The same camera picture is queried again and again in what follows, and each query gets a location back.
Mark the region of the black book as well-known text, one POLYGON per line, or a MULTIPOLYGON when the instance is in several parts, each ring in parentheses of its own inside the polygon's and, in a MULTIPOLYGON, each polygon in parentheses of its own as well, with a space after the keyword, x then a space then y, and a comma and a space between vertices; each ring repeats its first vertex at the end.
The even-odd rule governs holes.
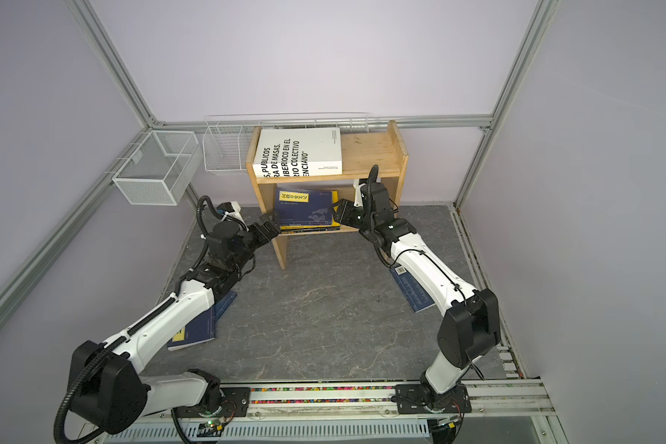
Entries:
POLYGON ((337 227, 286 227, 280 231, 280 236, 298 236, 309 235, 318 233, 328 233, 340 231, 340 226, 337 227))

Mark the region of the white book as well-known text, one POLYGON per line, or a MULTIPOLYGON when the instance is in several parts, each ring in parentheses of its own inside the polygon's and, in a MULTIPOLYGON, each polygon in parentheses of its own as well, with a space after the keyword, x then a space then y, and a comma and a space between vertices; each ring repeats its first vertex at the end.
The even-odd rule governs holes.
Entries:
POLYGON ((334 176, 342 164, 338 128, 262 129, 253 172, 264 179, 334 176))

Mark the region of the blue book with barcode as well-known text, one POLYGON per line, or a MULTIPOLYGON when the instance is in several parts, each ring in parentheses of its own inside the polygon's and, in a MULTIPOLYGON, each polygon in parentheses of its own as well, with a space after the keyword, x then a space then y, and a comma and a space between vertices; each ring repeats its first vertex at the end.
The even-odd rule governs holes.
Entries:
POLYGON ((394 266, 390 270, 390 274, 414 313, 422 312, 435 305, 431 296, 404 266, 394 266))

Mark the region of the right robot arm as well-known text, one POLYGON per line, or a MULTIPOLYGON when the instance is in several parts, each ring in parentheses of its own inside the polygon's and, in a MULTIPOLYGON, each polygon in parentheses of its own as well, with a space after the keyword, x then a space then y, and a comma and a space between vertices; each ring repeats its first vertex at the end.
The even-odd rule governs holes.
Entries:
POLYGON ((501 342, 497 296, 492 290, 477 289, 446 266, 418 230, 396 215, 380 181, 357 179, 353 201, 342 199, 333 208, 337 222, 357 229, 384 266, 402 266, 409 272, 440 311, 438 354, 420 385, 423 405, 442 409, 465 373, 501 342))

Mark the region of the wooden two-tier shelf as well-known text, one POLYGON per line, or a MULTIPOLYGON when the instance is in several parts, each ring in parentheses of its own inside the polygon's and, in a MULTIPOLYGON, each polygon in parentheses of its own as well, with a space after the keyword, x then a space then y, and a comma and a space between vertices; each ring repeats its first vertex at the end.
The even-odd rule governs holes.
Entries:
POLYGON ((332 190, 338 197, 353 200, 353 182, 364 179, 372 166, 379 167, 379 179, 386 186, 390 198, 399 205, 409 163, 409 153, 398 123, 388 122, 384 132, 342 134, 342 174, 324 177, 267 179, 255 176, 255 153, 262 129, 253 130, 246 157, 246 168, 255 196, 262 212, 274 209, 279 188, 332 190))

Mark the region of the white mesh basket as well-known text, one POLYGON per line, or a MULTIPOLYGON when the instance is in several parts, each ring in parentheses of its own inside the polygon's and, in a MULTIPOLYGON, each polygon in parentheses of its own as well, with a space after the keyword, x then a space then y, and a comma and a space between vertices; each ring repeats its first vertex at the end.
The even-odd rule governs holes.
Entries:
POLYGON ((149 131, 112 181, 131 205, 176 206, 202 163, 195 132, 149 131))

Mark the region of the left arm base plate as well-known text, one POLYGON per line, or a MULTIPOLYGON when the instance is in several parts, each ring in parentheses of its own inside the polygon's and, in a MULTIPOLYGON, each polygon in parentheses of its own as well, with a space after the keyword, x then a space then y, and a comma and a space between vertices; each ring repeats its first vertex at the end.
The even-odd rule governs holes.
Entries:
POLYGON ((178 418, 238 418, 246 416, 251 398, 250 387, 223 387, 220 389, 218 408, 209 408, 203 403, 178 407, 178 418))

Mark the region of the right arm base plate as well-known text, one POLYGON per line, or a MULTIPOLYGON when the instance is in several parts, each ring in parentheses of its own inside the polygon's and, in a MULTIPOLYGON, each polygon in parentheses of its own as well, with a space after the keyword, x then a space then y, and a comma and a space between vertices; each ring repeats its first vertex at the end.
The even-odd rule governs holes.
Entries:
POLYGON ((392 401, 399 414, 468 414, 472 412, 466 386, 456 385, 439 394, 429 384, 399 384, 392 401))

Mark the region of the aluminium front rail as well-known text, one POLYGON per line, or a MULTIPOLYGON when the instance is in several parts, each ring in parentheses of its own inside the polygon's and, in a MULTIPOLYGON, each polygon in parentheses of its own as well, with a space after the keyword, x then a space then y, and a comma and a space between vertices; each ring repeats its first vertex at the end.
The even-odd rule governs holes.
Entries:
POLYGON ((139 418, 126 430, 95 443, 338 443, 419 440, 464 443, 499 436, 499 423, 529 425, 538 443, 568 438, 539 380, 472 380, 468 414, 399 414, 392 401, 399 384, 414 381, 239 383, 250 387, 244 417, 178 418, 163 411, 139 418))

